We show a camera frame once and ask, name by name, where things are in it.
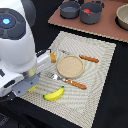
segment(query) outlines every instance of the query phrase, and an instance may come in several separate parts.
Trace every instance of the woven placemat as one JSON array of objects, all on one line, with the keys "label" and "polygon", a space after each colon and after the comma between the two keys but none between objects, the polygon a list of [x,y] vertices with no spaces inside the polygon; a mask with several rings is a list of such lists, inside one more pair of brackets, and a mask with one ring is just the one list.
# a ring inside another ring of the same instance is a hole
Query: woven placemat
[{"label": "woven placemat", "polygon": [[[61,31],[49,47],[55,53],[57,61],[65,56],[59,49],[99,59],[99,63],[83,60],[85,71],[79,78],[74,79],[85,84],[87,89],[82,90],[47,78],[46,73],[49,71],[60,76],[56,68],[57,63],[53,63],[41,72],[37,88],[25,93],[21,98],[82,128],[91,128],[115,47],[116,44],[113,43]],[[44,94],[52,93],[61,86],[65,87],[65,91],[60,99],[52,102],[43,99]]]}]

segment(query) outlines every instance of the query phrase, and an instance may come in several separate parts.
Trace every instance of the dark tabletop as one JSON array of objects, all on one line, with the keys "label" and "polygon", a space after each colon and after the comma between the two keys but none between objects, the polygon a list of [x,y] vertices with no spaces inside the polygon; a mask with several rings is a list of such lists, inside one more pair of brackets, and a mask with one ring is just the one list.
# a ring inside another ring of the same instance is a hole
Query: dark tabletop
[{"label": "dark tabletop", "polygon": [[[116,44],[92,128],[128,128],[128,44],[50,25],[48,19],[60,6],[62,0],[32,1],[37,11],[35,25],[31,28],[35,39],[36,52],[47,49],[60,31]],[[20,98],[1,103],[1,105],[12,111],[27,114],[53,128],[80,128]]]}]

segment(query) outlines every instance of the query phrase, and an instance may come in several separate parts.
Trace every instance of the placemat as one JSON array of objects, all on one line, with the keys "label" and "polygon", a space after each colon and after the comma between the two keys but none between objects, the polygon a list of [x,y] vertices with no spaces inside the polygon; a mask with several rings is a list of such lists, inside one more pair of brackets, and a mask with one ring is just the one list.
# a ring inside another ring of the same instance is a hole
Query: placemat
[{"label": "placemat", "polygon": [[116,11],[117,9],[127,3],[125,0],[118,0],[118,2],[103,0],[105,7],[102,10],[100,21],[96,24],[88,25],[80,21],[80,16],[74,19],[63,19],[60,16],[60,7],[53,13],[48,20],[48,23],[97,35],[114,40],[128,42],[128,31],[120,28],[117,23]]},{"label": "placemat", "polygon": [[[79,78],[73,79],[85,84],[87,89],[82,90],[46,77],[49,71],[60,76],[56,68],[57,63],[53,63],[41,72],[37,88],[25,93],[21,98],[82,128],[91,128],[115,47],[116,44],[61,31],[49,47],[55,53],[57,61],[65,56],[59,49],[99,59],[99,63],[83,60],[84,73]],[[61,86],[65,87],[65,91],[60,99],[56,101],[43,99],[44,94],[52,93]]]}]

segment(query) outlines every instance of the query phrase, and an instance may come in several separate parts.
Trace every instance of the metal fork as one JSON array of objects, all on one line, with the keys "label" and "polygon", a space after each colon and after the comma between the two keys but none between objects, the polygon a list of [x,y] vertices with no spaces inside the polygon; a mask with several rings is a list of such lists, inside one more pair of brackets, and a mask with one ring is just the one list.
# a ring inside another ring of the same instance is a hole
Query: metal fork
[{"label": "metal fork", "polygon": [[71,84],[71,85],[76,86],[76,87],[81,88],[81,89],[86,89],[86,88],[87,88],[87,87],[86,87],[85,85],[83,85],[83,84],[77,83],[77,82],[72,81],[72,80],[69,80],[69,79],[61,78],[61,77],[59,77],[58,75],[53,74],[53,73],[51,73],[51,72],[48,72],[48,73],[47,73],[47,77],[49,77],[49,78],[51,78],[51,79],[53,79],[53,80],[62,80],[62,81],[65,82],[65,83]]}]

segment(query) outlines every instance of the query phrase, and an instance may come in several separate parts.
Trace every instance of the silver utensil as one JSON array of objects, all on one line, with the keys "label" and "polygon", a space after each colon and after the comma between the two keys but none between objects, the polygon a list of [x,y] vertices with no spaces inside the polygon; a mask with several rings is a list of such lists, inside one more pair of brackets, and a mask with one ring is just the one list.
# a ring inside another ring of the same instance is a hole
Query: silver utensil
[{"label": "silver utensil", "polygon": [[86,89],[86,88],[87,88],[87,87],[86,87],[85,85],[83,85],[83,84],[77,83],[77,82],[72,81],[72,80],[69,80],[69,79],[61,78],[61,77],[59,77],[58,75],[53,74],[53,73],[51,73],[51,72],[48,72],[48,73],[47,73],[47,76],[48,76],[49,78],[51,78],[51,79],[54,79],[54,80],[62,80],[62,81],[65,82],[65,83],[71,84],[71,85],[76,86],[76,87],[81,88],[81,89]]}]

